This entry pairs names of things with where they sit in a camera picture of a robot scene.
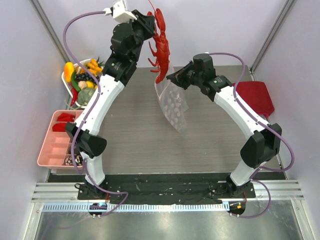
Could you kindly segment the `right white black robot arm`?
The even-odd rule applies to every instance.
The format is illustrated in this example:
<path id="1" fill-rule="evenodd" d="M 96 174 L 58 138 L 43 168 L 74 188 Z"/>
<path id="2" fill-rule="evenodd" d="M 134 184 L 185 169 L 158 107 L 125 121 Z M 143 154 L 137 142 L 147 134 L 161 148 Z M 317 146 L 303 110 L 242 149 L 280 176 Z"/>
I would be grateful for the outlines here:
<path id="1" fill-rule="evenodd" d="M 241 195 L 260 167 L 280 150 L 282 128 L 269 124 L 236 93 L 235 86 L 217 75 L 213 58 L 208 53 L 197 54 L 186 66 L 166 77 L 186 90 L 197 86 L 201 93 L 220 106 L 243 132 L 246 143 L 240 150 L 241 161 L 226 178 L 226 193 L 233 198 Z"/>

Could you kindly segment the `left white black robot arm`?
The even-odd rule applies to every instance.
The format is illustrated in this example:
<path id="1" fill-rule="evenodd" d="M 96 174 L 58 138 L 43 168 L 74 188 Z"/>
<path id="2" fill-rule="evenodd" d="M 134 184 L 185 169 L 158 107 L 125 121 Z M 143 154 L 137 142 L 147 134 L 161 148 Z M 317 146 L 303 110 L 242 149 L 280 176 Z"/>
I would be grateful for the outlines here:
<path id="1" fill-rule="evenodd" d="M 96 14 L 112 15 L 118 22 L 111 37 L 111 55 L 104 64 L 102 76 L 89 103 L 74 123 L 65 126 L 71 142 L 71 156 L 78 150 L 85 173 L 84 184 L 79 186 L 80 194 L 97 200 L 111 191 L 106 190 L 106 175 L 103 171 L 102 154 L 107 147 L 107 140 L 100 137 L 101 124 L 112 103 L 125 88 L 137 69 L 144 41 L 155 33 L 155 17 L 150 13 L 143 15 L 138 10 L 122 10 L 117 16 L 110 8 L 104 11 L 88 12 L 73 18 L 67 23 L 69 28 L 75 21 Z"/>

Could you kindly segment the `clear zip top bag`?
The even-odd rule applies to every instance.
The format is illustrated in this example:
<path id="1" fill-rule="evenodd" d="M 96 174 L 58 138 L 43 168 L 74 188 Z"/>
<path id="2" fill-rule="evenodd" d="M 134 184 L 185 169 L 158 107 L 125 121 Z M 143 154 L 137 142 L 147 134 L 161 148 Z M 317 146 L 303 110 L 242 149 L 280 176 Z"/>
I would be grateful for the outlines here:
<path id="1" fill-rule="evenodd" d="M 177 132 L 184 132 L 187 128 L 185 112 L 189 108 L 184 90 L 166 78 L 154 83 L 154 88 L 164 117 Z"/>

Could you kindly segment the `red plastic lobster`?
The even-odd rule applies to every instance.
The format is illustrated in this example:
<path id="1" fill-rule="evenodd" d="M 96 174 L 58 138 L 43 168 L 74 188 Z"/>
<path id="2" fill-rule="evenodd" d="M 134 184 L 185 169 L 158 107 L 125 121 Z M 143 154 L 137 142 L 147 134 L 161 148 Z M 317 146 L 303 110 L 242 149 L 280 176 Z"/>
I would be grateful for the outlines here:
<path id="1" fill-rule="evenodd" d="M 160 8 L 155 8 L 152 1 L 148 1 L 153 9 L 153 12 L 149 11 L 148 16 L 155 17 L 155 34 L 153 39 L 155 42 L 156 50 L 153 50 L 151 43 L 149 43 L 149 49 L 152 55 L 155 57 L 155 62 L 152 62 L 150 58 L 148 61 L 156 69 L 151 70 L 152 73 L 158 73 L 155 78 L 155 84 L 160 84 L 166 77 L 170 65 L 170 47 L 169 41 L 166 36 L 166 21 Z"/>

